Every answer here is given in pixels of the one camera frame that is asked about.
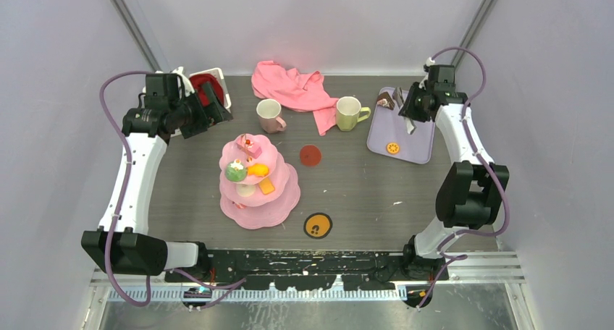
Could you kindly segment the chocolate cake slice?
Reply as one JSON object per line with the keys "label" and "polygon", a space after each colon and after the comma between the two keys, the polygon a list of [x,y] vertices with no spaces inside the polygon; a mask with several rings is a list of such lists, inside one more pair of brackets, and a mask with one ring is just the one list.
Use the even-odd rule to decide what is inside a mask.
{"label": "chocolate cake slice", "polygon": [[384,91],[377,96],[377,106],[393,110],[395,108],[395,101],[388,91]]}

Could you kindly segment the pink cherry cake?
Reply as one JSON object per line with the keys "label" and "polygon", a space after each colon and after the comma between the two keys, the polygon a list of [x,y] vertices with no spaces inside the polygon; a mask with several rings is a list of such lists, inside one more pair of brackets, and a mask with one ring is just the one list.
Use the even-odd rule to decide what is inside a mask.
{"label": "pink cherry cake", "polygon": [[261,146],[247,134],[240,135],[235,142],[238,148],[245,153],[248,158],[258,158],[262,153]]}

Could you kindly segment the green frog macaron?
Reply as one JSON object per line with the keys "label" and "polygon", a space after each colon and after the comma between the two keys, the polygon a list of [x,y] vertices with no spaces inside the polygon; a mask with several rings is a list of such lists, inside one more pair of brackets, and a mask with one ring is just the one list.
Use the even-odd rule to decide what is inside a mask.
{"label": "green frog macaron", "polygon": [[235,159],[226,165],[224,175],[231,182],[242,182],[248,176],[248,168],[240,159]]}

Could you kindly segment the pink mug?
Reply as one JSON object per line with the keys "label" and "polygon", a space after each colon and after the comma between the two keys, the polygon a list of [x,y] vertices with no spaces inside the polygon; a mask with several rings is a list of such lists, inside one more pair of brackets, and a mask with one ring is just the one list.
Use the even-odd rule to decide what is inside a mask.
{"label": "pink mug", "polygon": [[262,99],[256,106],[261,128],[269,134],[284,132],[287,123],[282,118],[282,105],[274,99]]}

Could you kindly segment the green mug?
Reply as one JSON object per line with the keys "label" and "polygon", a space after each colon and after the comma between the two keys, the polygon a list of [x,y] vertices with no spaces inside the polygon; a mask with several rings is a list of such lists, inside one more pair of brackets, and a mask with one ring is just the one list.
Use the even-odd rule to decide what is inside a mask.
{"label": "green mug", "polygon": [[359,122],[371,116],[371,109],[363,107],[353,96],[344,96],[336,103],[336,125],[344,132],[351,131]]}

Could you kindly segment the orange fish-shaped cookie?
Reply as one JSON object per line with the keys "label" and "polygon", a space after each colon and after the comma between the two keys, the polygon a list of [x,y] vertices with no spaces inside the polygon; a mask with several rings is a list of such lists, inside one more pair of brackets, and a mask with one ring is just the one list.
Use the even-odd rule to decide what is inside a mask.
{"label": "orange fish-shaped cookie", "polygon": [[266,164],[253,164],[247,167],[248,176],[266,177],[269,175],[269,167]]}

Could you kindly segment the white round cake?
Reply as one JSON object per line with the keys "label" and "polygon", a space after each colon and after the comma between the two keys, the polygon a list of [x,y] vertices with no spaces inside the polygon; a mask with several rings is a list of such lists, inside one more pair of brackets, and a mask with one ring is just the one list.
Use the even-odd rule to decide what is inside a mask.
{"label": "white round cake", "polygon": [[244,185],[244,184],[236,184],[235,190],[237,195],[242,198],[248,198],[252,196],[256,192],[255,185]]}

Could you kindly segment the pink three-tier dessert stand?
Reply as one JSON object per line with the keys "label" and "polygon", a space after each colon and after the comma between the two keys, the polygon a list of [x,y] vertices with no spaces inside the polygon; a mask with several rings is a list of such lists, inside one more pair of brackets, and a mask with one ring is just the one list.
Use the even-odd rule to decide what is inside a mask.
{"label": "pink three-tier dessert stand", "polygon": [[[300,200],[298,174],[267,136],[244,134],[252,137],[261,146],[262,153],[258,158],[248,158],[236,145],[235,141],[240,135],[224,145],[219,160],[220,208],[225,216],[244,229],[274,227],[290,215]],[[266,177],[273,182],[275,191],[269,195],[264,195],[260,191],[258,183],[266,177],[247,176],[242,182],[227,180],[224,175],[225,167],[235,159],[240,159],[247,167],[253,164],[266,164],[270,171]],[[248,198],[242,198],[237,195],[236,184],[255,185],[256,192]],[[239,209],[234,203],[242,203],[247,208]]]}

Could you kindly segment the orange wafer bar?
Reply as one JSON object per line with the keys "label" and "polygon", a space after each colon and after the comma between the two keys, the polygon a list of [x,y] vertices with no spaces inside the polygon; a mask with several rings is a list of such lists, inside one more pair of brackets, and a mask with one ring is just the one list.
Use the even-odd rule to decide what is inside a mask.
{"label": "orange wafer bar", "polygon": [[269,177],[262,179],[258,183],[258,187],[264,195],[269,195],[275,191],[275,186]]}

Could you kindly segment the metal serving tongs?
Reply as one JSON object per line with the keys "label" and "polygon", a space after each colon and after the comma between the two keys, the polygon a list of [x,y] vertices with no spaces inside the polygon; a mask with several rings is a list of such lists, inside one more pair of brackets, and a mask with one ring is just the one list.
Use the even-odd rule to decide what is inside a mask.
{"label": "metal serving tongs", "polygon": [[416,126],[411,119],[404,115],[404,104],[405,104],[405,94],[403,93],[403,89],[401,87],[396,87],[392,93],[392,99],[395,102],[396,106],[399,109],[398,115],[404,119],[407,133],[412,135]]}

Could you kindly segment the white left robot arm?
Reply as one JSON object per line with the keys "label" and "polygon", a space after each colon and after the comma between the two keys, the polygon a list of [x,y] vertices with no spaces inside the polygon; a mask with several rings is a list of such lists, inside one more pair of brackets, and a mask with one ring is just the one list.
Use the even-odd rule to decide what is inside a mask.
{"label": "white left robot arm", "polygon": [[232,103],[219,68],[184,75],[147,73],[138,105],[122,123],[112,123],[122,143],[122,158],[109,205],[81,246],[104,272],[157,276],[182,269],[193,281],[211,272],[202,242],[168,242],[148,235],[148,211],[159,165],[171,136],[185,139],[232,120]]}

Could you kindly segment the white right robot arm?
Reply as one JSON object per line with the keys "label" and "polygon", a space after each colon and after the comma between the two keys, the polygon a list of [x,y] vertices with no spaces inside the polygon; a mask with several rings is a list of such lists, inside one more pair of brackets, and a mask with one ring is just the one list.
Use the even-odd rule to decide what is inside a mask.
{"label": "white right robot arm", "polygon": [[455,67],[429,62],[424,71],[398,114],[410,133],[421,123],[434,123],[451,166],[436,196],[434,219],[404,247],[402,270],[413,280],[444,264],[445,251],[460,236],[495,222],[509,180],[508,168],[497,165],[479,139],[471,99],[456,89]]}

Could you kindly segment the white plastic basket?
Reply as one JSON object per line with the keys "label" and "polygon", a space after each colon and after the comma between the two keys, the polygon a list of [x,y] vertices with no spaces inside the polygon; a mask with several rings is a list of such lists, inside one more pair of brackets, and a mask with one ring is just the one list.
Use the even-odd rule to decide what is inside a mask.
{"label": "white plastic basket", "polygon": [[[170,72],[157,71],[155,73],[170,73]],[[205,97],[201,90],[201,85],[207,82],[211,82],[220,102],[231,113],[232,102],[230,99],[230,95],[228,93],[224,75],[220,68],[215,67],[213,69],[208,69],[208,70],[204,70],[204,71],[200,71],[200,72],[196,72],[196,73],[192,73],[188,75],[185,74],[185,75],[190,78],[190,81],[193,84],[193,87],[195,89],[195,94],[200,99],[201,104],[205,102]],[[143,88],[143,92],[140,95],[142,104],[143,104],[144,93],[145,93],[145,87]],[[143,122],[143,108],[142,108],[142,112],[140,113],[140,121]],[[182,135],[182,134],[179,130],[176,130],[172,135],[170,135],[170,137],[173,135]]]}

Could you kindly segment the lavender serving tray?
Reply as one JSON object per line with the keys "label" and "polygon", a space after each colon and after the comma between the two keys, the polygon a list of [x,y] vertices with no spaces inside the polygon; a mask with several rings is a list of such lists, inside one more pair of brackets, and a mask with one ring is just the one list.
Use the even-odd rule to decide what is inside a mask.
{"label": "lavender serving tray", "polygon": [[[416,122],[413,134],[409,135],[404,119],[398,115],[398,112],[396,104],[393,110],[376,105],[371,114],[371,126],[366,140],[367,148],[374,153],[415,164],[428,163],[432,154],[435,124]],[[400,146],[400,152],[396,155],[386,152],[386,145],[392,142]]]}

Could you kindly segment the orange lotus-root cookie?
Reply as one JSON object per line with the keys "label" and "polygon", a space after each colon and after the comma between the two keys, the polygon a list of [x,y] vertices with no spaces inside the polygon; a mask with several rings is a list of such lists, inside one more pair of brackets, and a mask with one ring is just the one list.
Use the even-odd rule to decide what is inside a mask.
{"label": "orange lotus-root cookie", "polygon": [[388,152],[390,155],[396,155],[400,152],[400,146],[394,142],[388,143],[386,145],[386,152]]}

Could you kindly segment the pink cloth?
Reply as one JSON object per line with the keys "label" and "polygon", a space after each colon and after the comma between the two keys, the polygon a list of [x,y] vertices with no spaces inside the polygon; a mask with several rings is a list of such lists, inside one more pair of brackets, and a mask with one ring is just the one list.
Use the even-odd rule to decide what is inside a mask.
{"label": "pink cloth", "polygon": [[293,111],[311,112],[321,136],[336,124],[338,99],[325,91],[324,76],[319,71],[301,73],[272,60],[261,61],[253,71],[251,85],[260,99],[273,99]]}

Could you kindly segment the red round coaster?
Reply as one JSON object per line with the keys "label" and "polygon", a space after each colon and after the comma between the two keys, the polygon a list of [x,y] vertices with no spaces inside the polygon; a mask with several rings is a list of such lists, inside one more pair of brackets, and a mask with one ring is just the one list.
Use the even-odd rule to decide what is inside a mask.
{"label": "red round coaster", "polygon": [[300,150],[299,158],[302,165],[313,167],[320,164],[322,154],[316,145],[305,145]]}

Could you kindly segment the orange round sticker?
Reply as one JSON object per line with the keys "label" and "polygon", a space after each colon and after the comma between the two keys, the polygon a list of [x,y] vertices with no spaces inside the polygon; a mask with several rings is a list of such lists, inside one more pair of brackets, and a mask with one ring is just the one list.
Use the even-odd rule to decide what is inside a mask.
{"label": "orange round sticker", "polygon": [[325,213],[313,213],[303,223],[303,232],[315,240],[324,239],[332,231],[332,218]]}

